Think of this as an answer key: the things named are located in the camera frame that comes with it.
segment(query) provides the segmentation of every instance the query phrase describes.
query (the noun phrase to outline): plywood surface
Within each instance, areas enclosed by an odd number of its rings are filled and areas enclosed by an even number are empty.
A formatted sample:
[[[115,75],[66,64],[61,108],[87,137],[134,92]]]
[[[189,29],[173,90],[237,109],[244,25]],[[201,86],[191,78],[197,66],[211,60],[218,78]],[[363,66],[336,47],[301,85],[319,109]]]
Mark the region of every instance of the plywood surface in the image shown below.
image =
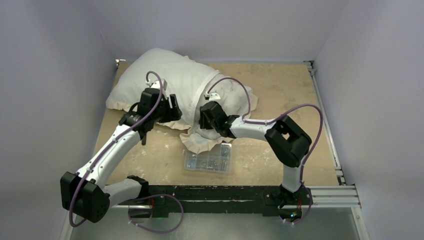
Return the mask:
[[[253,89],[258,104],[253,119],[272,119],[286,110],[304,103],[318,104],[306,65],[303,64],[208,64],[224,75],[239,79]],[[121,63],[115,83],[129,66]],[[111,136],[123,111],[107,109],[95,151]],[[301,108],[290,116],[314,141],[319,128],[319,114],[311,107]],[[147,145],[136,145],[119,163],[108,184],[129,175],[137,175],[151,185],[279,185],[283,166],[270,146],[260,140],[232,141],[229,174],[189,171],[184,168],[185,146],[179,135],[183,131],[155,125],[147,134]],[[306,163],[305,184],[309,186],[338,185],[325,131]]]

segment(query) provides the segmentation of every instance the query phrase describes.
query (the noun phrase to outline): white cloth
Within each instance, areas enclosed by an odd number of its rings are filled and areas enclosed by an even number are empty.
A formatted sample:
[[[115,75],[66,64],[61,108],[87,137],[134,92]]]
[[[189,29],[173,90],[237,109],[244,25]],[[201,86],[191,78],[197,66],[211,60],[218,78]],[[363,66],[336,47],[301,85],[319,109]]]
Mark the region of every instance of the white cloth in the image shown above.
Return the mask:
[[[163,125],[172,129],[188,130],[187,134],[180,134],[180,138],[189,151],[201,153],[211,150],[214,145],[222,141],[231,141],[231,138],[221,137],[215,130],[200,129],[199,125],[199,108],[207,102],[203,97],[204,93],[225,76],[209,66],[172,51],[154,48],[131,64],[107,98],[106,107],[128,111],[131,105],[140,100],[141,93],[148,87],[146,84],[148,71],[154,71],[166,80],[168,95],[176,95],[182,112],[181,119]],[[156,77],[151,74],[149,78],[154,80]],[[246,88],[254,110],[258,98],[253,95],[251,88]],[[238,83],[224,80],[218,83],[213,91],[220,95],[221,99],[217,102],[227,115],[242,115],[247,112],[247,97]]]

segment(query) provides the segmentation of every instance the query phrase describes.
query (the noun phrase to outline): plastic box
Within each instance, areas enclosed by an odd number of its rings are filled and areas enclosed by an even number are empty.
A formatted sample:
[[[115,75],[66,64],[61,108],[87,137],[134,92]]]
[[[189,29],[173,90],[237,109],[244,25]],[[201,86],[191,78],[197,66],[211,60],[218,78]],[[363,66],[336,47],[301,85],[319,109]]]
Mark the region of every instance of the plastic box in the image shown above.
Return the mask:
[[[185,152],[185,169],[191,171],[205,171],[228,174],[231,163],[231,144],[221,143],[210,151],[195,154]]]

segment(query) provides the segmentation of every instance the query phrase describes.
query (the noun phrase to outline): gray wall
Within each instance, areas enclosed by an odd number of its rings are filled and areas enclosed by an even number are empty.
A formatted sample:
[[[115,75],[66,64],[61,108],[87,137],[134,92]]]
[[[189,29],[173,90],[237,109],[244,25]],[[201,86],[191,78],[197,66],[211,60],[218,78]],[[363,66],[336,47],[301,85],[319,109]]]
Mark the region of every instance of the gray wall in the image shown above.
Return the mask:
[[[115,60],[88,9],[0,3],[0,239],[58,239],[59,180],[92,155]]]
[[[90,0],[116,58],[165,48],[198,61],[317,57],[348,0]]]
[[[351,0],[315,66],[371,239],[423,239],[424,1]]]

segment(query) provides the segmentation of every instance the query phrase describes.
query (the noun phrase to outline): purple cable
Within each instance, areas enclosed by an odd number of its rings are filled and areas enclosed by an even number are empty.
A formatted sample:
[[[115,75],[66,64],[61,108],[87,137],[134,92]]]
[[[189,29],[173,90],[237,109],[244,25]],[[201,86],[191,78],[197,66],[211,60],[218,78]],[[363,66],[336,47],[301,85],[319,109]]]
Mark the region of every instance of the purple cable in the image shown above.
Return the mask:
[[[178,201],[178,199],[176,197],[174,197],[172,195],[169,195],[169,194],[156,194],[156,195],[151,195],[151,196],[147,196],[147,197],[143,197],[143,198],[137,198],[135,200],[136,201],[142,201],[142,200],[152,199],[152,198],[160,197],[160,196],[165,196],[165,197],[172,198],[173,200],[175,200],[178,203],[179,208],[181,209],[181,218],[179,219],[179,222],[173,228],[171,228],[169,230],[162,231],[162,230],[154,230],[154,229],[151,229],[151,228],[148,228],[148,227],[139,225],[138,223],[134,222],[131,219],[130,211],[128,210],[128,219],[129,219],[129,222],[132,223],[136,227],[139,227],[141,229],[144,229],[146,231],[149,231],[149,232],[152,232],[152,233],[155,233],[155,234],[167,234],[167,233],[170,233],[170,232],[174,231],[175,229],[177,229],[181,225],[181,223],[183,222],[184,209],[183,209],[183,205],[181,204],[180,201]]]
[[[156,102],[154,103],[153,108],[142,118],[140,119],[138,122],[136,122],[134,125],[132,125],[130,128],[128,128],[127,130],[123,131],[121,134],[119,134],[115,139],[119,140],[122,136],[124,136],[125,134],[127,134],[129,131],[132,131],[134,128],[140,126],[140,124],[142,124],[148,117],[150,117],[150,115],[152,115],[153,111],[156,110],[156,108],[158,107],[159,103],[161,102],[162,99],[162,92],[163,92],[163,86],[162,86],[162,81],[161,81],[161,77],[154,71],[148,71],[146,74],[146,80],[149,80],[149,75],[153,74],[157,77],[157,79],[159,80],[159,85],[160,85],[160,89],[159,89],[159,97],[157,98]],[[79,181],[78,185],[76,186],[75,192],[73,193],[72,196],[72,200],[70,201],[70,206],[69,206],[69,224],[73,227],[76,228],[78,226],[80,226],[81,224],[83,224],[86,219],[84,218],[82,221],[80,221],[79,223],[75,223],[73,220],[73,213],[74,213],[74,207],[75,207],[75,201],[77,200],[77,195],[81,190],[81,186],[84,183],[84,180],[88,177],[88,175],[90,174],[90,172],[93,170],[93,168],[96,166],[96,164],[100,161],[100,159],[103,157],[103,155],[105,155],[105,153],[115,144],[115,141],[111,141],[108,145],[106,145],[106,147],[99,153],[99,155],[95,158],[95,160],[92,162],[92,164],[90,165],[89,169],[85,172],[84,176],[81,178],[81,180]]]
[[[233,81],[236,81],[238,84],[240,84],[240,86],[243,88],[243,90],[244,90],[244,92],[246,93],[246,97],[247,97],[247,104],[248,104],[248,110],[247,110],[247,112],[245,113],[245,114],[243,114],[243,116],[241,116],[241,119],[245,119],[245,117],[247,116],[247,115],[249,115],[250,113],[251,113],[251,98],[249,97],[249,93],[248,93],[248,90],[246,89],[246,87],[243,85],[243,83],[241,82],[241,81],[239,81],[239,80],[237,80],[237,79],[235,79],[234,77],[229,77],[229,76],[226,76],[226,77],[223,77],[223,78],[221,78],[221,79],[219,79],[218,81],[216,81],[210,88],[209,88],[209,90],[207,91],[207,93],[209,94],[210,92],[211,92],[211,90],[218,84],[218,83],[220,83],[220,82],[222,82],[222,81],[224,81],[224,80],[233,80]]]

